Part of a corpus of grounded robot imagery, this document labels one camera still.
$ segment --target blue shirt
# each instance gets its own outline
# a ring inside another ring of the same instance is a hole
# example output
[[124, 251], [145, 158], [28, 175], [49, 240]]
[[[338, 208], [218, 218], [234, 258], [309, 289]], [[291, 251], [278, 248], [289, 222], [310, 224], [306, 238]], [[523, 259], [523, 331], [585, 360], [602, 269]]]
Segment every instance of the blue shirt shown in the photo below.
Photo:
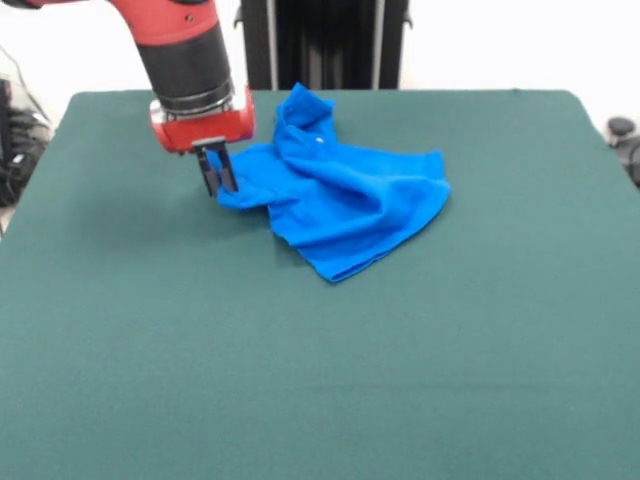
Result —
[[[218, 203], [266, 206], [273, 233], [322, 277], [339, 282], [422, 230], [450, 186], [440, 152], [394, 154], [338, 142], [335, 103], [296, 85], [277, 109], [273, 143], [232, 158], [238, 192]], [[211, 165], [218, 169], [215, 153]]]

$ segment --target black cable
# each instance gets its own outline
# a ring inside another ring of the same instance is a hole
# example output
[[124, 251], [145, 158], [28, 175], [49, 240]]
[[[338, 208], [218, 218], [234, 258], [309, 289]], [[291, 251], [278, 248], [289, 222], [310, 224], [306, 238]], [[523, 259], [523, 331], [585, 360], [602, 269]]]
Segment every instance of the black cable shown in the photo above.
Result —
[[51, 124], [51, 119], [45, 113], [44, 109], [42, 108], [42, 105], [40, 105], [40, 103], [38, 103], [38, 101], [35, 99], [35, 97], [33, 95], [31, 95], [31, 92], [29, 91], [29, 88], [27, 87], [27, 82], [25, 82], [24, 77], [22, 76], [22, 69], [20, 68], [20, 64], [18, 63], [18, 61], [15, 58], [13, 58], [13, 56], [9, 52], [7, 52], [7, 50], [1, 44], [0, 44], [0, 51], [3, 53], [3, 55], [5, 57], [7, 57], [7, 60], [9, 60], [13, 64], [13, 66], [15, 67], [16, 72], [18, 73], [18, 80], [20, 81], [20, 85], [22, 85], [24, 93], [27, 94], [27, 97], [29, 97], [29, 100], [31, 100], [31, 103], [33, 103], [33, 106], [36, 107], [36, 109], [38, 110], [38, 113], [40, 113], [40, 115], [42, 115], [42, 117], [49, 124]]

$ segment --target green felt surface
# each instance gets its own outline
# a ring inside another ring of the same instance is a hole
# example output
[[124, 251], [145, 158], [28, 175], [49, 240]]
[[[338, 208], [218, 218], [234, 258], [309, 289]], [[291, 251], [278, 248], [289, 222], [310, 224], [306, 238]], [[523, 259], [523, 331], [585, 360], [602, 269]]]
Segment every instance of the green felt surface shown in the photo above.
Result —
[[162, 152], [148, 93], [74, 98], [0, 244], [0, 478], [638, 478], [640, 204], [579, 101], [328, 96], [453, 188], [337, 286]]

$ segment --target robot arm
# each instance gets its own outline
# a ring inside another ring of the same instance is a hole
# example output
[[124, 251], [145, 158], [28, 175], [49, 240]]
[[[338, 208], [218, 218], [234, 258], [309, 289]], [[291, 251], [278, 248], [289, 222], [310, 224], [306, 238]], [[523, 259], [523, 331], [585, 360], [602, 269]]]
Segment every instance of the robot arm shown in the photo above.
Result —
[[[2, 0], [40, 8], [75, 0]], [[214, 0], [111, 0], [140, 53], [157, 100], [151, 124], [169, 152], [197, 153], [205, 183], [214, 194], [219, 180], [206, 161], [216, 150], [222, 183], [236, 190], [225, 142], [250, 138], [255, 129], [248, 88], [235, 94]]]

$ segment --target white wall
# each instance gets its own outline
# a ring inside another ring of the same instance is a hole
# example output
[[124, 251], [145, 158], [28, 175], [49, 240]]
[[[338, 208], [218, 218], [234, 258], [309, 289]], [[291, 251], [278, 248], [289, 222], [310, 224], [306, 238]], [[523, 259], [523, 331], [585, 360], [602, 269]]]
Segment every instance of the white wall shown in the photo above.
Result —
[[640, 125], [639, 0], [411, 0], [403, 88], [567, 89]]
[[[246, 78], [241, 30], [231, 28], [238, 4], [217, 0], [232, 67]], [[639, 0], [412, 0], [411, 12], [403, 88], [569, 89], [599, 128], [615, 114], [640, 122]], [[148, 87], [107, 2], [37, 12], [2, 5], [0, 43], [55, 119], [77, 91]]]

